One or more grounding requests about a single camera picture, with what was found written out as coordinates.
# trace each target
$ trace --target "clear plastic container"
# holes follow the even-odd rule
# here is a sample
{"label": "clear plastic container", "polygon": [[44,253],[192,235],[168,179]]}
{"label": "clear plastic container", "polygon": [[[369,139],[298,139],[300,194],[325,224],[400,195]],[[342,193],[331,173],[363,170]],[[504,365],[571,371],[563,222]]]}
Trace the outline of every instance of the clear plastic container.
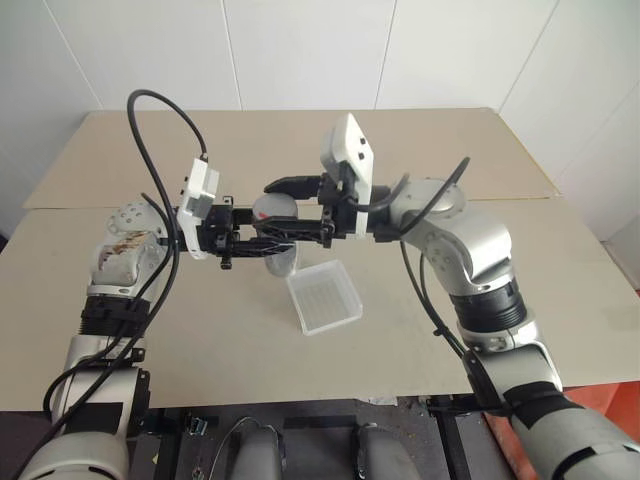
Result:
{"label": "clear plastic container", "polygon": [[305,335],[362,317],[362,301],[340,260],[298,270],[287,285]]}

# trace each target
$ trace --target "table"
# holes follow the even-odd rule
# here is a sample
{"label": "table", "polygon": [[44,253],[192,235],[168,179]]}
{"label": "table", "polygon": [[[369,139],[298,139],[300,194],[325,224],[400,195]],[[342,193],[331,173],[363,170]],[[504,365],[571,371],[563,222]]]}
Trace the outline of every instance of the table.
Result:
{"label": "table", "polygon": [[[220,195],[251,205],[265,185],[322,172],[323,137],[338,111],[190,112],[205,137]],[[469,199],[548,198],[556,189],[487,108],[353,112],[374,150],[374,181],[406,171],[446,178],[465,156]],[[149,152],[176,204],[198,146],[173,112],[141,112]],[[25,203],[33,208],[119,207],[155,188],[122,112],[91,113]]]}
{"label": "table", "polygon": [[[305,133],[310,125],[313,130],[325,121],[330,125],[336,112],[248,112],[243,122],[244,113],[194,115],[205,125],[207,139],[217,138],[210,130],[214,125],[223,129],[235,122],[234,128],[224,130],[226,136],[213,142],[219,151],[239,140],[240,134],[232,134],[242,125],[246,144],[237,144],[238,152],[244,157],[253,149],[268,157],[269,168],[258,162],[256,173],[248,175],[246,168],[218,155],[223,178],[229,178],[225,188],[239,203],[248,203],[250,192],[277,176],[319,172],[315,154],[313,162],[291,171],[297,162],[295,152],[303,143],[310,144],[312,135]],[[421,138],[409,136],[411,145],[406,139],[385,144],[387,137],[376,125],[381,129],[391,129],[394,122],[403,125],[405,114],[411,120],[404,119],[407,125],[419,119],[434,129],[442,124],[448,128],[440,128],[436,136],[428,129]],[[162,144],[162,125],[172,121],[167,115],[143,115],[143,135],[150,144]],[[406,149],[392,164],[384,164],[378,154],[386,169],[377,170],[386,172],[383,180],[390,181],[405,169],[426,174],[433,167],[439,169],[437,175],[446,175],[465,153],[479,159],[461,186],[471,192],[474,203],[500,217],[510,229],[521,290],[537,315],[565,385],[640,378],[640,301],[599,242],[495,114],[472,109],[366,112],[363,117],[373,126],[369,130],[374,133],[368,135],[374,147],[377,143],[383,150]],[[299,127],[302,120],[307,128]],[[275,144],[269,140],[274,137],[260,133],[271,124],[278,125],[271,130]],[[87,118],[28,200],[32,210],[0,255],[4,312],[0,378],[9,386],[0,396],[0,410],[39,408],[43,391],[59,373],[79,326],[89,259],[112,211],[105,207],[126,203],[143,188],[151,191],[149,182],[143,181],[135,147],[122,146],[127,143],[123,125],[122,113]],[[283,128],[296,132],[292,142],[297,147],[283,146],[279,155],[269,153],[284,139],[277,136]],[[179,154],[184,149],[167,138],[166,149],[156,146],[152,153],[158,154],[159,170],[173,191],[179,188],[189,161],[183,152]],[[185,146],[186,140],[185,132],[178,143]],[[499,155],[487,153],[492,142],[497,142],[493,149]],[[175,158],[180,158],[179,168],[172,163]],[[422,158],[434,160],[425,166]],[[487,177],[486,171],[475,167],[478,163],[494,174]],[[238,174],[246,182],[234,184]],[[144,186],[131,178],[139,178]],[[305,217],[316,218],[317,212],[310,205],[301,208]],[[395,244],[375,244],[371,239],[336,241],[331,250],[302,246],[303,266],[341,259],[364,304],[361,320],[312,337],[301,333],[285,282],[269,276],[261,260],[236,259],[233,270],[225,272],[216,259],[198,262],[183,256],[172,294],[148,332],[143,365],[152,375],[151,406],[470,391],[459,360],[442,339],[432,335],[433,327],[411,289],[398,250]],[[445,292],[432,275],[428,284],[436,308],[453,327],[455,316]]]}
{"label": "table", "polygon": [[[482,206],[511,231],[518,281],[565,384],[639,378],[639,302],[564,200]],[[110,211],[32,211],[0,255],[0,378],[10,386],[1,410],[39,408],[59,372],[79,326],[89,258]],[[261,260],[236,259],[225,272],[216,259],[183,256],[148,332],[151,405],[469,391],[459,360],[431,334],[398,250],[370,240],[336,241],[332,250],[304,244],[303,265],[341,259],[364,304],[361,320],[311,337],[301,333],[285,282],[270,277]],[[433,277],[428,283],[453,327],[446,294]]]}

